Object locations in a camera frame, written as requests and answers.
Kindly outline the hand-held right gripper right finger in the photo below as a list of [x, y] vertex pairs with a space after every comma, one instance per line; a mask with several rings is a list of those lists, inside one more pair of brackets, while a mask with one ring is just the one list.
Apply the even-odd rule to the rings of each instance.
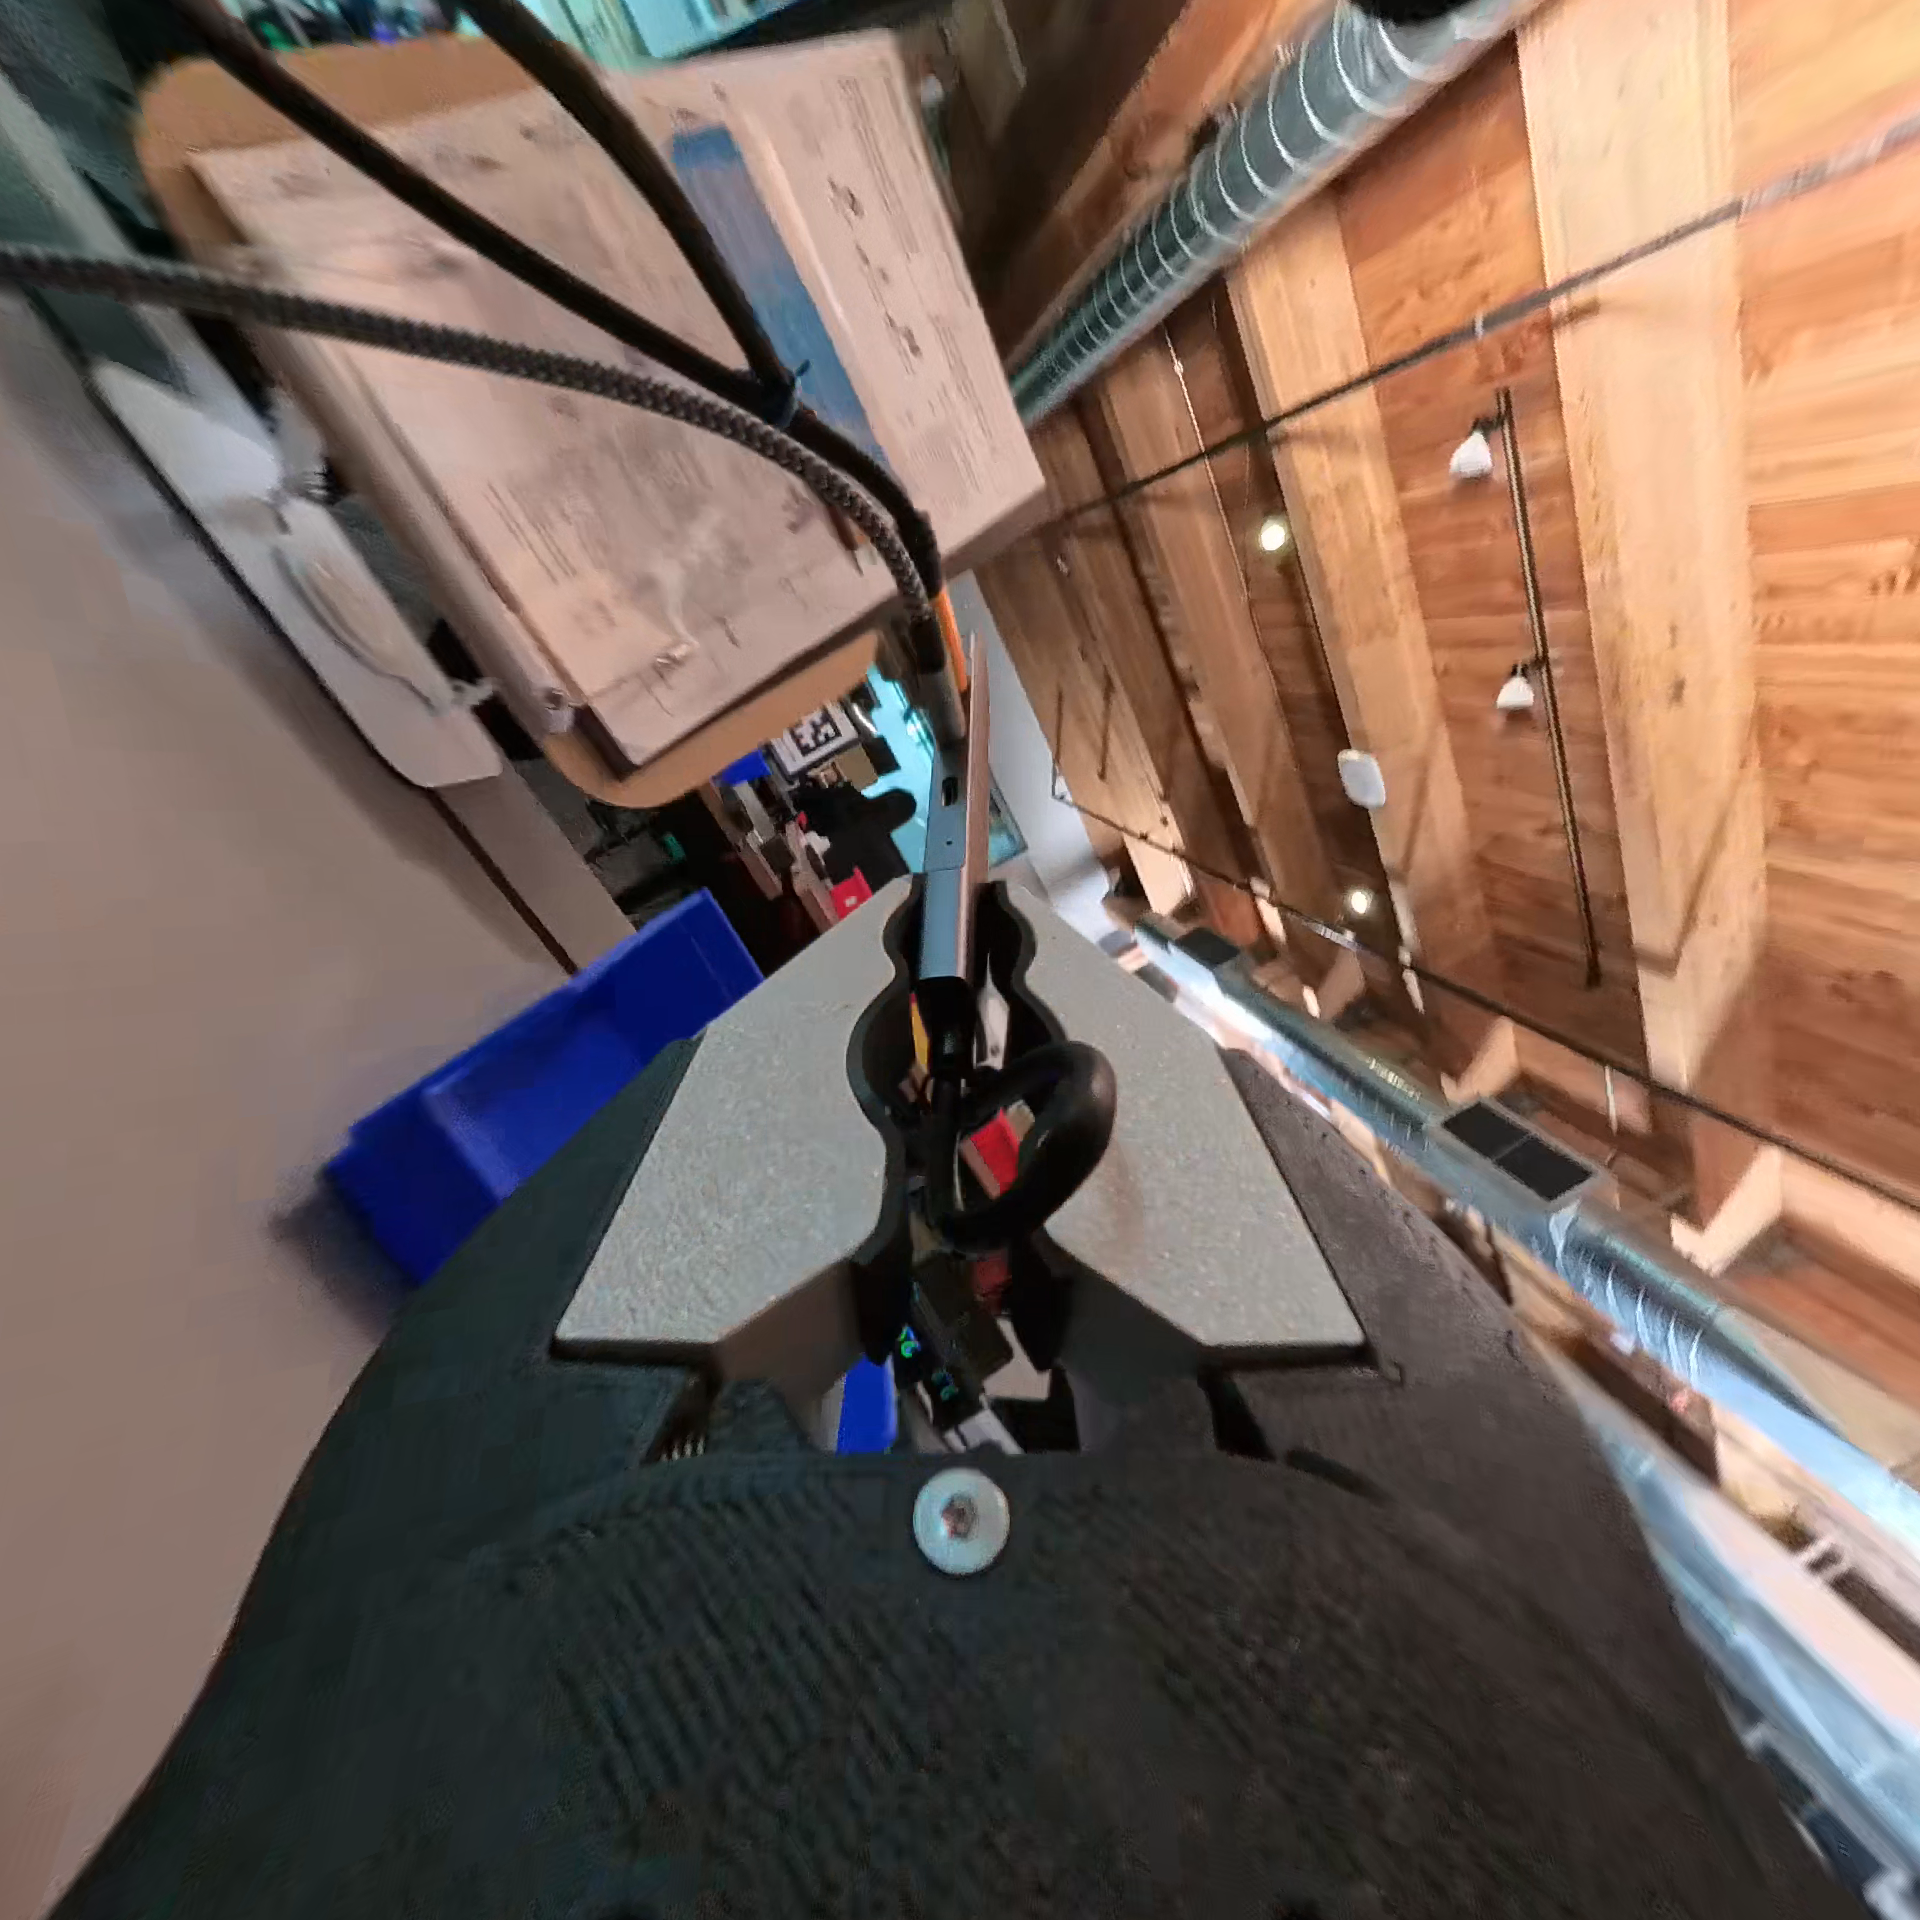
[[1022, 886], [1022, 983], [1118, 1081], [1102, 1163], [1045, 1229], [1072, 1375], [1280, 1370], [1364, 1357], [1360, 1319], [1225, 1055]]

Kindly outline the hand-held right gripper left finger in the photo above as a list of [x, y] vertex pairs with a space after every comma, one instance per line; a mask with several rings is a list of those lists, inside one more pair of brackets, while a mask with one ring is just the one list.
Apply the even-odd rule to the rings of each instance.
[[847, 1051], [895, 983], [888, 882], [720, 1015], [560, 1318], [568, 1361], [682, 1363], [815, 1411], [857, 1357], [853, 1261], [885, 1146]]

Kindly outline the blue banner leaflet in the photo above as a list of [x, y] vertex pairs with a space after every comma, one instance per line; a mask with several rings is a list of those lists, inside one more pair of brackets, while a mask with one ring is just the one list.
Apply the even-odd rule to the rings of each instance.
[[[639, 128], [704, 216], [800, 398], [918, 507], [952, 578], [1040, 514], [1016, 418], [888, 33], [652, 70]], [[620, 624], [593, 714], [662, 754], [895, 598], [800, 481], [692, 429], [622, 418]]]

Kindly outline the blue plastic bin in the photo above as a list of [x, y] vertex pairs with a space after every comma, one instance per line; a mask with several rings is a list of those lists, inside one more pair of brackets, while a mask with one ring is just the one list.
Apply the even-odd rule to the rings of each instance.
[[700, 893], [357, 1120], [326, 1182], [400, 1277], [424, 1286], [662, 1050], [759, 983]]

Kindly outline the wooden document stand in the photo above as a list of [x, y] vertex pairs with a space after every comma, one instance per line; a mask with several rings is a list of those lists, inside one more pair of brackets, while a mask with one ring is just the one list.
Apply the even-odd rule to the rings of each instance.
[[[456, 210], [487, 222], [521, 249], [540, 255], [560, 270], [558, 295], [490, 262], [472, 238], [447, 229], [444, 209], [408, 207], [390, 185], [374, 182], [345, 153], [330, 150], [312, 128], [300, 126], [295, 111], [274, 103], [240, 81], [215, 55], [200, 55], [164, 70], [137, 102], [135, 157], [156, 195], [174, 241], [194, 270], [230, 282], [240, 293], [266, 304], [269, 314], [232, 317], [248, 345], [265, 363], [280, 398], [301, 425], [312, 425], [319, 454], [334, 462], [346, 487], [367, 499], [378, 527], [396, 543], [400, 559], [422, 575], [430, 616], [444, 618], [460, 637], [469, 666], [440, 666], [408, 619], [398, 613], [398, 592], [378, 589], [372, 562], [349, 551], [345, 535], [329, 531], [322, 505], [296, 481], [296, 458], [287, 448], [242, 456], [234, 478], [190, 481], [188, 499], [210, 514], [215, 538], [242, 562], [269, 607], [292, 622], [300, 647], [338, 693], [346, 714], [370, 731], [374, 745], [396, 766], [422, 784], [456, 784], [496, 768], [496, 750], [482, 738], [472, 706], [496, 699], [514, 711], [519, 728], [540, 743], [540, 752], [588, 794], [606, 800], [662, 800], [696, 784], [732, 754], [733, 738], [780, 731], [806, 706], [847, 689], [873, 661], [874, 631], [900, 637], [904, 658], [918, 666], [928, 657], [945, 672], [952, 657], [952, 613], [933, 613], [942, 595], [952, 595], [926, 514], [906, 501], [897, 483], [866, 454], [817, 418], [800, 398], [797, 376], [782, 359], [772, 337], [756, 319], [740, 278], [725, 264], [717, 241], [686, 189], [654, 142], [610, 91], [613, 74], [593, 75], [597, 98], [568, 111], [548, 87], [490, 41], [415, 40], [406, 47], [478, 41], [490, 55], [464, 79], [452, 81], [455, 98], [488, 96], [498, 89], [536, 89], [558, 103], [628, 182], [641, 205], [661, 221], [669, 243], [711, 310], [737, 349], [742, 368], [732, 370], [669, 330], [641, 319], [588, 280], [561, 267], [552, 256], [521, 243], [505, 226], [452, 198], [410, 163], [384, 147], [345, 106], [365, 106], [374, 122], [413, 112], [410, 106], [384, 106], [352, 71], [353, 51], [390, 47], [335, 47], [311, 55], [274, 58], [256, 51], [256, 62], [280, 87], [301, 94], [301, 107], [322, 106], [349, 133], [364, 137], [377, 161], [396, 161], [406, 175], [437, 189]], [[269, 282], [250, 248], [213, 207], [188, 166], [188, 150], [208, 130], [217, 137], [247, 133], [256, 122], [279, 125], [316, 141], [326, 153], [393, 195], [398, 205], [424, 218], [478, 259], [532, 289], [540, 297], [610, 337], [622, 363], [598, 363], [575, 352], [552, 352], [498, 338], [476, 327], [406, 321], [389, 310], [309, 295]], [[544, 655], [530, 643], [511, 609], [494, 592], [465, 545], [447, 528], [444, 511], [430, 499], [393, 448], [377, 446], [370, 406], [346, 401], [345, 376], [326, 370], [319, 345], [393, 352], [421, 363], [464, 368], [494, 377], [514, 377], [558, 393], [613, 401], [636, 411], [692, 425], [720, 441], [745, 448], [785, 475], [802, 481], [823, 505], [863, 535], [893, 578], [895, 598], [857, 634], [820, 647], [800, 669], [749, 697], [717, 721], [695, 730], [677, 749], [633, 768], [610, 754], [610, 738], [583, 706], [568, 703], [560, 679], [541, 679]]]

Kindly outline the grey USB hub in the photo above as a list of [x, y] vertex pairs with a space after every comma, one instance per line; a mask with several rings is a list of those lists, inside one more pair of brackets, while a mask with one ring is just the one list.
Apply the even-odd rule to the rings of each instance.
[[975, 1015], [975, 920], [990, 871], [991, 693], [990, 657], [967, 643], [967, 695], [958, 731], [933, 760], [921, 877], [917, 1001], [935, 1051], [970, 1047]]

